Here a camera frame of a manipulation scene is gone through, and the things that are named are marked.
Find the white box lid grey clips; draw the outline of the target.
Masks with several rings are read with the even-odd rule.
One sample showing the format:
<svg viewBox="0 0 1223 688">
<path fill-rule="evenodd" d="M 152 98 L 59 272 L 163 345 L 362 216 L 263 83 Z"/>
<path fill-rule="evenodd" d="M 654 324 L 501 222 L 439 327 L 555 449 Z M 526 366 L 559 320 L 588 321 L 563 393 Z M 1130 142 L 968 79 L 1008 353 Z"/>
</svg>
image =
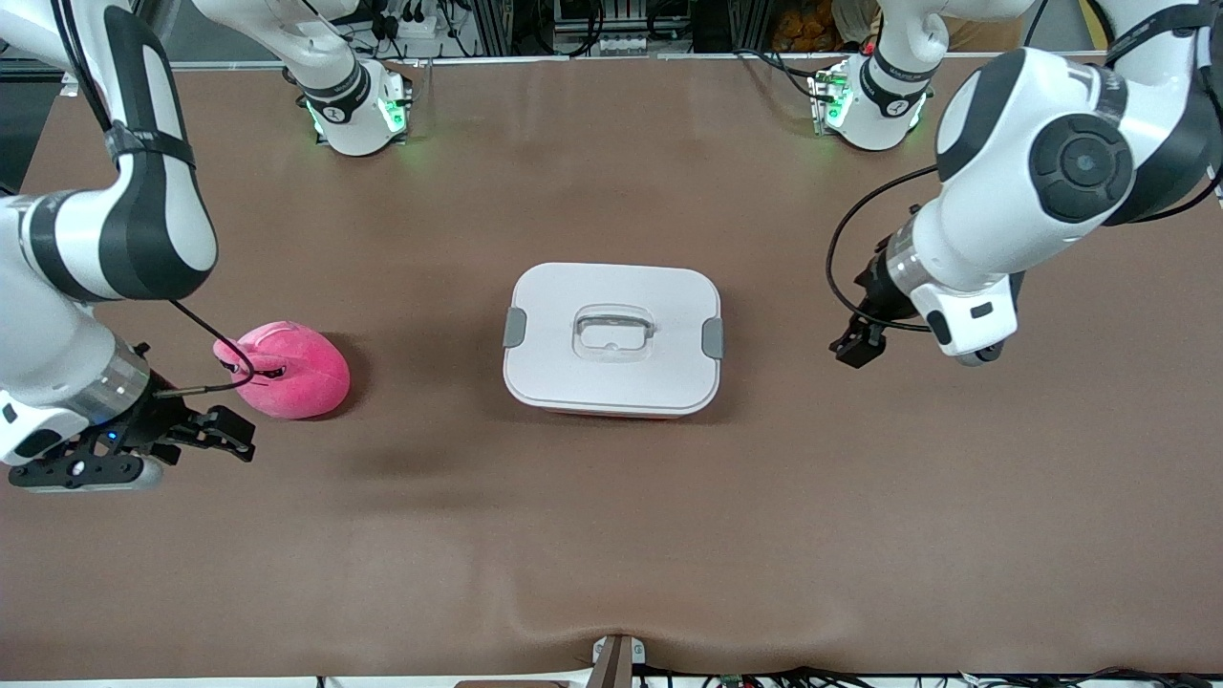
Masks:
<svg viewBox="0 0 1223 688">
<path fill-rule="evenodd" d="M 541 263 L 514 286 L 501 347 L 523 404 L 687 417 L 719 389 L 720 293 L 691 269 Z"/>
</svg>

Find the white power strip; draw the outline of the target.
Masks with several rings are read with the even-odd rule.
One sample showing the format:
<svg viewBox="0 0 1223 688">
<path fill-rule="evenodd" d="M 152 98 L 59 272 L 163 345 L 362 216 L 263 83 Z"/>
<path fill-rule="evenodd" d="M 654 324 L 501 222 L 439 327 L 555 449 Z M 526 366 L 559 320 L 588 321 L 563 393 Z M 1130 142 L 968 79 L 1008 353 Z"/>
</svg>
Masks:
<svg viewBox="0 0 1223 688">
<path fill-rule="evenodd" d="M 432 39 L 440 34 L 440 18 L 427 0 L 371 0 L 375 39 Z"/>
</svg>

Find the silver table edge rail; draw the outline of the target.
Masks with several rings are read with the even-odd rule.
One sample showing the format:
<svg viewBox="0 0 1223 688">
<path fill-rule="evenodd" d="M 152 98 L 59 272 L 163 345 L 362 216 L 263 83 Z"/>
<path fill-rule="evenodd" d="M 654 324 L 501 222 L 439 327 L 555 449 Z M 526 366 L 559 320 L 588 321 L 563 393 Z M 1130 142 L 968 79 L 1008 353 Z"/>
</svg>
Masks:
<svg viewBox="0 0 1223 688">
<path fill-rule="evenodd" d="M 1055 53 L 1064 57 L 1087 64 L 1104 64 L 1106 53 L 1102 51 L 1060 51 Z M 969 65 L 970 61 L 982 62 L 987 57 L 996 56 L 996 53 L 950 53 L 943 57 L 938 75 L 950 75 L 953 66 Z M 783 65 L 800 73 L 817 73 L 826 67 L 838 65 L 848 60 L 848 54 L 781 54 Z M 536 64 L 646 64 L 648 62 L 730 62 L 753 60 L 759 62 L 759 57 L 751 54 L 693 54 L 693 53 L 658 53 L 630 56 L 596 56 L 596 57 L 563 57 L 563 56 L 506 56 L 506 57 L 385 57 L 383 62 L 388 67 L 407 67 L 426 70 L 433 67 L 486 67 L 486 66 L 520 66 Z M 171 61 L 172 70 L 179 73 L 280 73 L 285 67 L 278 60 L 230 60 L 230 61 Z M 60 94 L 64 97 L 77 97 L 77 78 L 75 75 L 65 75 L 62 70 L 50 67 L 49 79 L 60 84 Z"/>
</svg>

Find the brown table mat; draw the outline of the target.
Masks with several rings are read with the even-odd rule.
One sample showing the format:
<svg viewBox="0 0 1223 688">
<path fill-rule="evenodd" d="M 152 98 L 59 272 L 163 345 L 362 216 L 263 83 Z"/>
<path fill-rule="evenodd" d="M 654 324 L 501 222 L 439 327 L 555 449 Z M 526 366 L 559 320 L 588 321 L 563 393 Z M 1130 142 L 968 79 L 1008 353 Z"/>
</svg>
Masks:
<svg viewBox="0 0 1223 688">
<path fill-rule="evenodd" d="M 976 65 L 870 154 L 756 61 L 440 64 L 366 160 L 276 71 L 181 71 L 220 248 L 190 308 L 331 335 L 353 392 L 147 491 L 0 479 L 0 679 L 541 675 L 614 632 L 686 675 L 1223 675 L 1223 207 L 1032 270 L 996 364 L 921 332 L 830 356 L 830 231 L 933 161 Z M 545 262 L 706 274 L 715 400 L 512 398 L 505 314 Z"/>
</svg>

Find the grey slotted metal bracket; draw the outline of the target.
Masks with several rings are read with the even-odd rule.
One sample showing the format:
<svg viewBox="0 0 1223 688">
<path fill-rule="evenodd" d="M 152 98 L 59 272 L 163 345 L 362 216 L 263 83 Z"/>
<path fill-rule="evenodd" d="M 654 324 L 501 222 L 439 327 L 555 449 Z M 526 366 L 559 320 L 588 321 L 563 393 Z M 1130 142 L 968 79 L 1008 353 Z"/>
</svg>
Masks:
<svg viewBox="0 0 1223 688">
<path fill-rule="evenodd" d="M 547 43 L 567 56 L 637 56 L 691 48 L 690 0 L 545 0 Z"/>
</svg>

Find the pink plush toy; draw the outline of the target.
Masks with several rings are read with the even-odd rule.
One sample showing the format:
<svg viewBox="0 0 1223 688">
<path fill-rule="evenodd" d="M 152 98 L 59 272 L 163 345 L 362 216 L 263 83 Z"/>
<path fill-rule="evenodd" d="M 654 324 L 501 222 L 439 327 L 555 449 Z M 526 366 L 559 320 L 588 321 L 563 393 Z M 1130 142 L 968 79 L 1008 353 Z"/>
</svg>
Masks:
<svg viewBox="0 0 1223 688">
<path fill-rule="evenodd" d="M 349 360 L 325 335 L 300 323 L 272 321 L 234 340 L 218 339 L 213 356 L 240 382 L 237 395 L 249 408 L 275 419 L 309 419 L 336 411 L 349 396 Z"/>
</svg>

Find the orange snack bag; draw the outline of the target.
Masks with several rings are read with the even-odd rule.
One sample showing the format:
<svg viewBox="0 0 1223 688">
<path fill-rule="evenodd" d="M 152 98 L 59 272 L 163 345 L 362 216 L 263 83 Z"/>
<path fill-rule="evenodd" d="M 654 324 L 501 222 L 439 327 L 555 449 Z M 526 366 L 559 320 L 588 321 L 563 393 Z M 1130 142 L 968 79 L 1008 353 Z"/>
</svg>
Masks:
<svg viewBox="0 0 1223 688">
<path fill-rule="evenodd" d="M 838 53 L 844 45 L 830 2 L 786 6 L 777 13 L 770 35 L 773 53 Z"/>
</svg>

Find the metal table clamp bracket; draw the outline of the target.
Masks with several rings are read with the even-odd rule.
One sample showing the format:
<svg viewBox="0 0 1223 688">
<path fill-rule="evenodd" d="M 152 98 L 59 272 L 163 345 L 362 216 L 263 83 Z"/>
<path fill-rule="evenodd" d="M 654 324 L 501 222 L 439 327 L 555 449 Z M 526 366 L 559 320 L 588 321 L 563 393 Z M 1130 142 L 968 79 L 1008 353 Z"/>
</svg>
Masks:
<svg viewBox="0 0 1223 688">
<path fill-rule="evenodd" d="M 634 635 L 603 635 L 593 654 L 594 665 L 585 688 L 634 688 L 634 667 L 647 662 L 645 643 Z"/>
</svg>

